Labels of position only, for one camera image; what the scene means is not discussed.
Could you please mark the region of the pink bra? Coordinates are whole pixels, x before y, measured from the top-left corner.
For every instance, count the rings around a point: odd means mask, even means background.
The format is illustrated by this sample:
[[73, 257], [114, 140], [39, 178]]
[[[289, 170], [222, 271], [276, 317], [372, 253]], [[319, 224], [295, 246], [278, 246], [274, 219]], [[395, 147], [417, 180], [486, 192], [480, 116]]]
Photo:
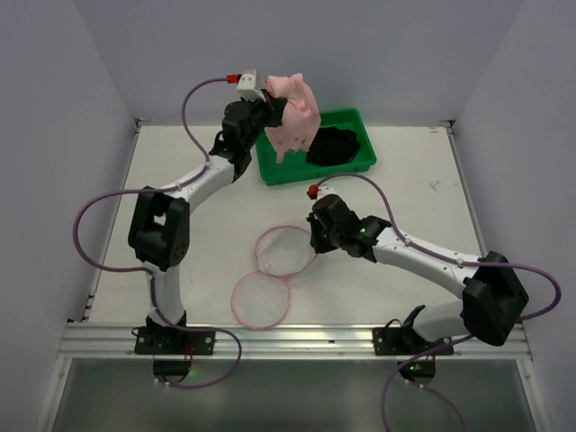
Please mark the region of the pink bra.
[[320, 128], [320, 111], [311, 88], [301, 73], [291, 76], [269, 76], [266, 90], [274, 98], [283, 98], [282, 125], [266, 128], [265, 134], [281, 164], [288, 152], [308, 151]]

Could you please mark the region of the black bra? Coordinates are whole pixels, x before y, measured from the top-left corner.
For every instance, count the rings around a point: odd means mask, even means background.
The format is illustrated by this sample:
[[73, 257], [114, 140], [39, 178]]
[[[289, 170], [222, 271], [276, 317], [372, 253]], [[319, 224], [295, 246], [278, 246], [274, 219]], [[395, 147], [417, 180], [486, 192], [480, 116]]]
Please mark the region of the black bra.
[[345, 165], [354, 160], [360, 148], [354, 131], [334, 126], [321, 128], [307, 151], [306, 162], [320, 167]]

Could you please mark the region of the white pink mesh laundry bag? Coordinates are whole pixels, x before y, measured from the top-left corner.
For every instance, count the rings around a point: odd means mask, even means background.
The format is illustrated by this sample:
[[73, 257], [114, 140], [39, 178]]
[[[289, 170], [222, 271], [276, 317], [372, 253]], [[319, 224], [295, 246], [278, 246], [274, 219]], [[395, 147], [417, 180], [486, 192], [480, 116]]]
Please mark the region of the white pink mesh laundry bag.
[[236, 322], [253, 330], [272, 329], [291, 307], [291, 280], [305, 275], [316, 260], [311, 231], [301, 224], [269, 227], [257, 238], [256, 269], [232, 290], [230, 310]]

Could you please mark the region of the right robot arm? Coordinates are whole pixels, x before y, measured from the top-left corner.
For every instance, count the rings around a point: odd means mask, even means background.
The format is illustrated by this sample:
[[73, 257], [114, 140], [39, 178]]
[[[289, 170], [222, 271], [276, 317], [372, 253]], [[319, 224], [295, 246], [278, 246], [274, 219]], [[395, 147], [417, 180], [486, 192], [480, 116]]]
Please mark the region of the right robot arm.
[[529, 297], [503, 255], [460, 255], [429, 243], [416, 247], [395, 234], [390, 221], [358, 218], [334, 193], [315, 193], [311, 200], [307, 220], [316, 252], [341, 249], [354, 258], [395, 266], [455, 297], [436, 307], [419, 305], [399, 327], [380, 329], [379, 337], [393, 353], [414, 354], [465, 334], [491, 346], [505, 344]]

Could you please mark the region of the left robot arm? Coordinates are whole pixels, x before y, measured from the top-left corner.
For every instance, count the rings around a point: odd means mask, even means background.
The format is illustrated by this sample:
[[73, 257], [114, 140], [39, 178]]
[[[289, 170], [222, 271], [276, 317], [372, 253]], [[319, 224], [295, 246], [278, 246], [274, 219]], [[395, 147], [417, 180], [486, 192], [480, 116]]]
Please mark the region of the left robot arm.
[[243, 176], [252, 161], [251, 149], [266, 128], [282, 125], [286, 105], [285, 97], [275, 97], [266, 90], [253, 101], [229, 103], [203, 165], [161, 189], [140, 191], [128, 243], [147, 269], [149, 329], [184, 328], [179, 266], [190, 246], [191, 214]]

